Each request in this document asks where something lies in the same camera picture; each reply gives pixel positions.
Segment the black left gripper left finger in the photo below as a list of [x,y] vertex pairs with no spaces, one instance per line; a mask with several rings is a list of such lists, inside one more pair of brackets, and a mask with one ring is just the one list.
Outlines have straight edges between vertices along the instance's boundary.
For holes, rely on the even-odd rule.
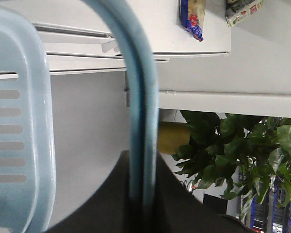
[[140,215],[129,200],[129,151],[121,152],[99,189],[76,211],[48,233],[139,233]]

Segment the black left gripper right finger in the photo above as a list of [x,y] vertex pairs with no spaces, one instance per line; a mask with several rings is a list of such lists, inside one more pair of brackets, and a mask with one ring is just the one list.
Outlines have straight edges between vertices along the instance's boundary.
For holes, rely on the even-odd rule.
[[160,154],[156,163],[153,233],[251,233],[236,217],[218,214],[175,177]]

